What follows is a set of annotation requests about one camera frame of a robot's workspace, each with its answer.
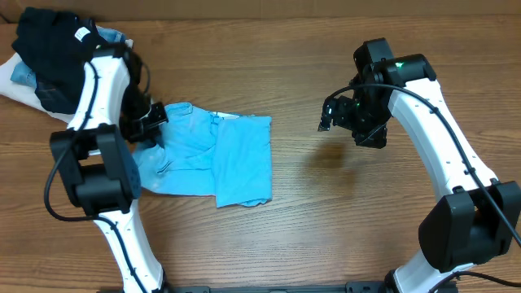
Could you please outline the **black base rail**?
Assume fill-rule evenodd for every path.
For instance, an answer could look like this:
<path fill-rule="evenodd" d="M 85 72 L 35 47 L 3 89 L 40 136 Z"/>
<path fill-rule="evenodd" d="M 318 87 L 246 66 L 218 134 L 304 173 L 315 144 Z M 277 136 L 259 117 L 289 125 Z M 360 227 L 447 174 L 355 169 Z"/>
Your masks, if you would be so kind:
<path fill-rule="evenodd" d="M 170 286 L 168 293 L 392 293 L 384 282 L 347 282 L 344 285 L 247 286 L 215 288 L 210 286 Z"/>

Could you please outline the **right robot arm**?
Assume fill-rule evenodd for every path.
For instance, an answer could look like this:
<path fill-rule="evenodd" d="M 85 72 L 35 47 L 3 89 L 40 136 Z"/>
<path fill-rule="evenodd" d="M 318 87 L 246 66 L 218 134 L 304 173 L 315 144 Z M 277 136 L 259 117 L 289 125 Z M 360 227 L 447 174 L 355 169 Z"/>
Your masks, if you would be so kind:
<path fill-rule="evenodd" d="M 339 126 L 361 147 L 387 144 L 395 118 L 414 144 L 436 205 L 418 228 L 418 252 L 382 281 L 349 282 L 349 292 L 455 292 L 476 265 L 505 255 L 520 240 L 520 188 L 500 181 L 475 153 L 453 118 L 424 55 L 397 58 L 383 38 L 353 55 L 356 76 L 329 95 L 319 131 Z"/>

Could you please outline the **black folded shirt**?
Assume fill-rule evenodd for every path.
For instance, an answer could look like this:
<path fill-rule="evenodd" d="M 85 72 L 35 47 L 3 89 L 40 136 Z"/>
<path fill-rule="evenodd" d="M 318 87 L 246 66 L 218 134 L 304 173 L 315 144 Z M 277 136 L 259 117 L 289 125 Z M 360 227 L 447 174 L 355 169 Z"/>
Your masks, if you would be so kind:
<path fill-rule="evenodd" d="M 70 11 L 28 7 L 20 16 L 16 34 L 12 48 L 36 73 L 34 93 L 42 107 L 49 112 L 75 113 L 85 82 L 85 62 L 107 44 L 95 22 Z"/>

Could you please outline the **light blue printed t-shirt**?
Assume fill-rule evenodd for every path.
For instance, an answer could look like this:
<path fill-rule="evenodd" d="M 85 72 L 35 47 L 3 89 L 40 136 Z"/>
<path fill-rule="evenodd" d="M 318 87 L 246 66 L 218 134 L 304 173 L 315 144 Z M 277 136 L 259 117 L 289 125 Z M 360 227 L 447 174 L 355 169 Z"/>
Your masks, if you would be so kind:
<path fill-rule="evenodd" d="M 211 112 L 191 103 L 165 108 L 168 122 L 133 153 L 142 187 L 162 195 L 212 196 L 219 208 L 273 198 L 269 116 Z"/>

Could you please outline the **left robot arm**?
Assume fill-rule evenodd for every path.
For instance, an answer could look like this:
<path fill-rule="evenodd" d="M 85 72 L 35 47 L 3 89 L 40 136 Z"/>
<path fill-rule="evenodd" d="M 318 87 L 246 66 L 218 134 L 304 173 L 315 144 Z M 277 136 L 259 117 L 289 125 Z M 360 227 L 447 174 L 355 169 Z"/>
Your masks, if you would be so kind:
<path fill-rule="evenodd" d="M 124 43 L 100 46 L 84 64 L 85 82 L 66 130 L 50 136 L 55 164 L 44 204 L 55 219 L 92 221 L 119 267 L 123 292 L 168 292 L 138 211 L 142 184 L 130 143 L 153 140 L 168 122 L 162 103 L 140 90 L 146 65 Z"/>

